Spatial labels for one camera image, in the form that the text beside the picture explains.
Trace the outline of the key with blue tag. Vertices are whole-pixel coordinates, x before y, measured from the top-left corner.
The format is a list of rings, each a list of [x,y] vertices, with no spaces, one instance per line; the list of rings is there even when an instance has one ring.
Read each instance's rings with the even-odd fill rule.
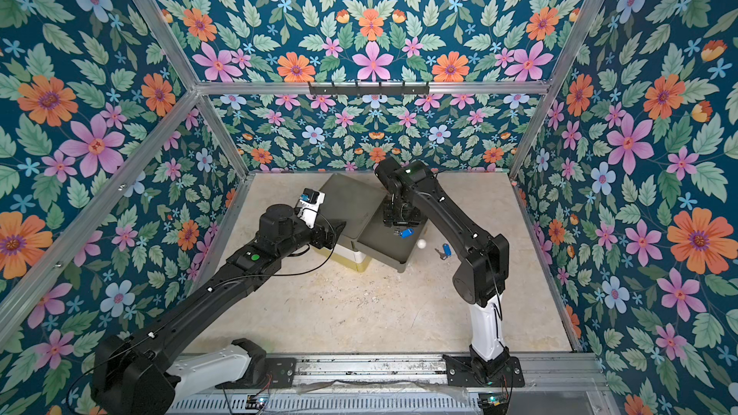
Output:
[[[405,228],[405,229],[398,229],[395,231],[396,236],[400,236],[400,238],[409,238],[414,235],[414,229],[413,228]]]
[[[438,257],[445,261],[453,255],[452,248],[449,244],[443,244],[441,247],[436,247],[434,251],[438,254]]]

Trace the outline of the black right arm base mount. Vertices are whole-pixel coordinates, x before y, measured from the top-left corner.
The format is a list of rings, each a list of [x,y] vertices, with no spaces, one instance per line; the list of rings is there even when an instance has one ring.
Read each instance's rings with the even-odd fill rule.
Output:
[[[501,355],[484,360],[473,349],[468,357],[442,355],[449,386],[521,388],[526,382],[520,359],[503,347]]]

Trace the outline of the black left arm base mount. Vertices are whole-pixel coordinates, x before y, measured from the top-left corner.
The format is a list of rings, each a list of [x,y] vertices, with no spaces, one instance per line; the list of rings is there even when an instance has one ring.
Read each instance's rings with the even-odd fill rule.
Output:
[[[245,373],[237,380],[223,382],[218,389],[271,389],[290,388],[293,384],[297,360],[293,357],[275,357],[255,342],[240,338],[231,343],[242,354],[248,355],[250,362]]]

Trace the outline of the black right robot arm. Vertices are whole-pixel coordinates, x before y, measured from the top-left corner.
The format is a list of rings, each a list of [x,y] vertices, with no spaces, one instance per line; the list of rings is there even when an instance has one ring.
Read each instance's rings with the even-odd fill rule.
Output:
[[[374,169],[388,192],[384,224],[390,228],[431,222],[459,259],[455,291],[468,305],[472,324],[471,355],[483,362],[498,359],[503,339],[502,298],[509,277],[509,242],[474,222],[442,188],[432,169],[415,161],[403,166],[389,158]]]

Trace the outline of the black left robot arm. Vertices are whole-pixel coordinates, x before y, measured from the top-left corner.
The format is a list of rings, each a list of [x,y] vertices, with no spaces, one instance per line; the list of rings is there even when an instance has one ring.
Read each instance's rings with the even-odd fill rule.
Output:
[[[95,350],[90,396],[109,414],[163,414],[175,403],[225,383],[265,387],[266,353],[248,339],[192,359],[181,353],[233,305],[276,276],[299,249],[336,247],[345,221],[314,209],[270,206],[255,237],[233,253],[203,286],[144,330],[112,336]]]

